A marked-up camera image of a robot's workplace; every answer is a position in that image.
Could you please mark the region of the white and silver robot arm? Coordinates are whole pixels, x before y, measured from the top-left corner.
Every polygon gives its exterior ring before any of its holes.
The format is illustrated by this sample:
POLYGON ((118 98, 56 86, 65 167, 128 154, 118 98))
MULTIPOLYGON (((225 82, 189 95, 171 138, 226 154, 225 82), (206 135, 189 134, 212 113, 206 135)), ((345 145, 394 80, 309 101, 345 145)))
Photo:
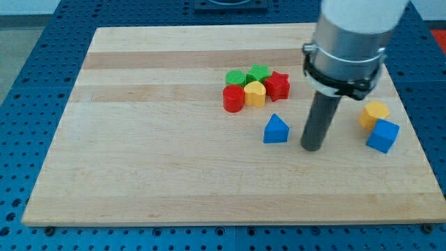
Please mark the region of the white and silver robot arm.
POLYGON ((349 83, 380 76, 385 48, 408 0, 323 0, 310 62, 322 76, 349 83))

